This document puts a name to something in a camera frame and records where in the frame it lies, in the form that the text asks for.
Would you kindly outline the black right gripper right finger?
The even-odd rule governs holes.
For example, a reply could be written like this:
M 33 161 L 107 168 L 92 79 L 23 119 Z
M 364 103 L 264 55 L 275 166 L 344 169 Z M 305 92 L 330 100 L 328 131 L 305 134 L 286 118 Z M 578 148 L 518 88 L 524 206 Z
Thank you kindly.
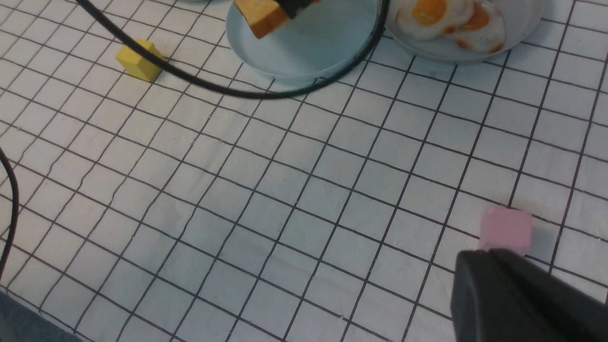
M 605 304 L 507 249 L 456 258 L 450 314 L 458 342 L 605 342 Z

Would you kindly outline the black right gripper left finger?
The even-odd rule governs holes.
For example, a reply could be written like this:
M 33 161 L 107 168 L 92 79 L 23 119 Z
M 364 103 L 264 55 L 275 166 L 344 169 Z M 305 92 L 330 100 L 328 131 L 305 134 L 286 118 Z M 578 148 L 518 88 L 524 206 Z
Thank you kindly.
M 287 17 L 293 19 L 298 13 L 310 6 L 315 0 L 278 0 L 278 5 L 286 13 Z

